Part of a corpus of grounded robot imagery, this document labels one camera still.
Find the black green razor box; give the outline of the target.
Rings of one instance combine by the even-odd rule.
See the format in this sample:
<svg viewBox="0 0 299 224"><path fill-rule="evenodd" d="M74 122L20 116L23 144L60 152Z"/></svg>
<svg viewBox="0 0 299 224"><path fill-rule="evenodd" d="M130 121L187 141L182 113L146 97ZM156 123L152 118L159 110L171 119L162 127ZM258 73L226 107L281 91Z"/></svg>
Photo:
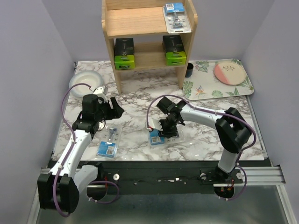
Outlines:
<svg viewBox="0 0 299 224"><path fill-rule="evenodd" d="M117 70L135 68L135 49L133 38L116 38L114 46L114 64Z"/></svg>
<svg viewBox="0 0 299 224"><path fill-rule="evenodd" d="M167 66L185 65L186 53L180 35L164 35L162 45Z"/></svg>

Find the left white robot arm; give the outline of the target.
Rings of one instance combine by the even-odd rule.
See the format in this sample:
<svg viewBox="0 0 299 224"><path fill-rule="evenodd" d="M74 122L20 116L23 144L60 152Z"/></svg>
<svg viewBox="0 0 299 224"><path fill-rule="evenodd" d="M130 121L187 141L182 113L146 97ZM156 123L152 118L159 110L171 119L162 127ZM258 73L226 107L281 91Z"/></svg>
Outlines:
<svg viewBox="0 0 299 224"><path fill-rule="evenodd" d="M40 174L37 180L39 203L42 209L56 210L68 217L79 203L80 193L90 183L103 181L101 166L77 167L86 148L99 129L99 123L119 119L124 110L116 98L106 99L103 94L88 94L83 97L82 111L70 126L70 140L59 160L47 174Z"/></svg>

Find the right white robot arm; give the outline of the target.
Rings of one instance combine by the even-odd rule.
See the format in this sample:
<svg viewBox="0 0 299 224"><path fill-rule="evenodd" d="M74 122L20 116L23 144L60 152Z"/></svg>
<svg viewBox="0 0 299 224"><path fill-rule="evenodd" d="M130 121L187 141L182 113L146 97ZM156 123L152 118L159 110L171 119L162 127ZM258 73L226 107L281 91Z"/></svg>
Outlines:
<svg viewBox="0 0 299 224"><path fill-rule="evenodd" d="M215 169L215 178L221 183L232 177L243 146L251 135L256 139L253 128L247 124L237 109L230 107L225 111L211 111L195 107L184 100L177 104L163 97L157 104L158 109L167 117L157 122L160 137L171 138L177 135L177 124L193 122L216 130L223 152Z"/></svg>

